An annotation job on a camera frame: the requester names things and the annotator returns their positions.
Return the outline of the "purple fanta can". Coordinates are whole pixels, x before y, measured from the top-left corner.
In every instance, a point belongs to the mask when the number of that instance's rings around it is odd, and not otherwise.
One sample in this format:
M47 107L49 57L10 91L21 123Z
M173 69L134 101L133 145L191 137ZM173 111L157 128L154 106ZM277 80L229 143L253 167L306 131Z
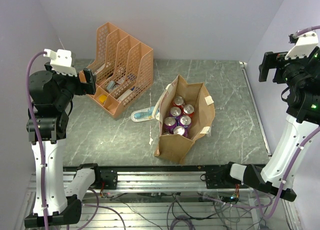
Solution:
M169 116L175 119L179 119L182 116L182 110L177 106L173 106L169 110Z
M174 117L166 117L163 122L164 130L173 134L174 129L177 127L177 120Z
M192 125L192 119L188 115L182 115L178 120L178 125L188 130Z
M176 126L174 129L173 129L173 135L181 135L185 138L188 137L188 132L186 130L186 128L184 128L183 126Z

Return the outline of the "burlap canvas tote bag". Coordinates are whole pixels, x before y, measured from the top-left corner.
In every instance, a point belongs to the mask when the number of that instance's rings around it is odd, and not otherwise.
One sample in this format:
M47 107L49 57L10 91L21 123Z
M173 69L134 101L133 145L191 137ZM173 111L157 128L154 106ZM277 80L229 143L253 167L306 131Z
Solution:
M178 75L159 98L159 140L154 156L183 164L196 140L211 132L214 100L204 83L187 83Z

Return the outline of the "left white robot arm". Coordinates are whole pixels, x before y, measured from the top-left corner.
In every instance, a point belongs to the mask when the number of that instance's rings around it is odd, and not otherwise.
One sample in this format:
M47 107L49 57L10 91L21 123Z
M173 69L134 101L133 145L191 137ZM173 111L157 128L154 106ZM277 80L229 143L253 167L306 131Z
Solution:
M24 220L27 229L78 223L84 195L102 183L98 164L86 163L76 169L73 180L64 187L63 152L69 121L66 109L75 95L96 92L92 71L85 68L83 73L85 82L78 73L62 75L47 67L27 80L32 102L26 129L36 167L36 199L32 213Z

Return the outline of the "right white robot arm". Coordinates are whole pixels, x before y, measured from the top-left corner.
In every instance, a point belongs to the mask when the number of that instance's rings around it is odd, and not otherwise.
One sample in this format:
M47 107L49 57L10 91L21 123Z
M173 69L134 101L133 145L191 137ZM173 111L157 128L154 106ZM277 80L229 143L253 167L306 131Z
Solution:
M272 81L287 85L285 90L289 94L282 99L288 106L283 134L264 167L229 162L220 182L226 188L243 183L293 202L297 197L293 190L296 171L320 128L320 48L317 46L302 57L266 52L258 69L260 82L265 82L269 70L274 69Z

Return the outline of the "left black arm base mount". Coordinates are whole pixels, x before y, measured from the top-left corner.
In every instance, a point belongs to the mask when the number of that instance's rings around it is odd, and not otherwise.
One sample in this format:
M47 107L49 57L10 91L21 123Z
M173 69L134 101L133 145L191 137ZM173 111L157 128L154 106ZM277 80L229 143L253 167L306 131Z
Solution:
M114 170L101 170L101 186L103 190L116 190L118 173Z

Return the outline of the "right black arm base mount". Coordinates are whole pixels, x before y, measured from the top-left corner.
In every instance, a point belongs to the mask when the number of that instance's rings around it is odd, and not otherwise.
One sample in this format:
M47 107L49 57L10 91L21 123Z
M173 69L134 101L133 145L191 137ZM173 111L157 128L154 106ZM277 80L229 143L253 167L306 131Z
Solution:
M231 189L237 184L241 185L240 180L231 177L231 166L232 162L223 165L205 165L205 173L200 176L200 180L205 182L207 189Z

